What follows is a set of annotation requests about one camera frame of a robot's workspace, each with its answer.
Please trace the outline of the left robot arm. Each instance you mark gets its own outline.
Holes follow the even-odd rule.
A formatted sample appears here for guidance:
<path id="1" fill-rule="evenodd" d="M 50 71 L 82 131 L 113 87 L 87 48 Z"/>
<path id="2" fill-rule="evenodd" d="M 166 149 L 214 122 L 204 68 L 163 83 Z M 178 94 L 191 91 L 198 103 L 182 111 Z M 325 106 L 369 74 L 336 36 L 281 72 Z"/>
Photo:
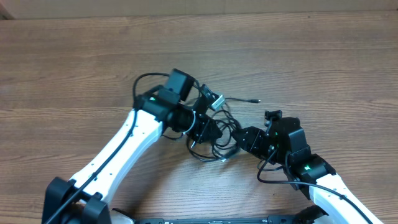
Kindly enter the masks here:
<path id="1" fill-rule="evenodd" d="M 109 205 L 138 158 L 167 128 L 199 144 L 222 136 L 206 111 L 220 109 L 224 96 L 177 69 L 167 78 L 164 85 L 133 94 L 124 124 L 82 170 L 69 180 L 56 177 L 51 181 L 45 191 L 42 223 L 134 223 Z"/>

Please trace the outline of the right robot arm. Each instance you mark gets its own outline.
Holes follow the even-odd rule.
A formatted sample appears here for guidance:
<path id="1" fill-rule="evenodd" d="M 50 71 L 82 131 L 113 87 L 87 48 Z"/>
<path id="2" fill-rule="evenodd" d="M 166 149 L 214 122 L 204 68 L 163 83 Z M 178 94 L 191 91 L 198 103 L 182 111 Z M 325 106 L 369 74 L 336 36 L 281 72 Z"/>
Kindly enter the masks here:
<path id="1" fill-rule="evenodd" d="M 264 164 L 280 164 L 287 177 L 283 183 L 313 202 L 289 223 L 380 223 L 336 170 L 311 152 L 298 118 L 283 118 L 277 111 L 268 111 L 265 120 L 266 130 L 241 128 L 233 131 L 232 137 L 241 149 Z"/>

